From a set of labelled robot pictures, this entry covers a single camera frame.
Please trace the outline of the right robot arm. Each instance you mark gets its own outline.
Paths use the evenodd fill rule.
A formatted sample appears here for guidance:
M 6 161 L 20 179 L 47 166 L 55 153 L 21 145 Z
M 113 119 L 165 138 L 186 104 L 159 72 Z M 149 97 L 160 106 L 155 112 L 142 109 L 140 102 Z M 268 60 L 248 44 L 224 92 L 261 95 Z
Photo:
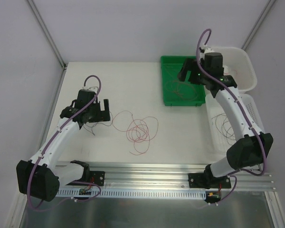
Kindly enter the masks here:
M 193 184 L 199 188 L 217 187 L 224 179 L 239 171 L 262 176 L 248 168 L 262 164 L 266 168 L 266 159 L 273 144 L 270 133 L 264 133 L 253 118 L 239 94 L 237 84 L 231 75 L 226 75 L 223 67 L 223 55 L 218 52 L 205 53 L 203 57 L 186 58 L 177 78 L 194 85 L 203 85 L 221 105 L 233 129 L 235 143 L 227 150 L 226 156 L 205 167 L 204 172 L 193 177 Z

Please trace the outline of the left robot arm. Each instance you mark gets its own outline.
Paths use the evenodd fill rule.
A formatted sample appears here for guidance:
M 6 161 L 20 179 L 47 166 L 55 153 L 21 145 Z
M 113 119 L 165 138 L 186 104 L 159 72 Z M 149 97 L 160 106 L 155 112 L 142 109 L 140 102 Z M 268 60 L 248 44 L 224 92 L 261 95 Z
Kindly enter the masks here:
M 56 164 L 69 140 L 86 123 L 111 120 L 109 100 L 100 106 L 97 92 L 81 89 L 70 106 L 64 108 L 52 136 L 28 161 L 21 160 L 16 166 L 20 193 L 50 202 L 60 187 L 72 182 L 85 185 L 93 178 L 86 162 L 73 160 L 61 171 Z

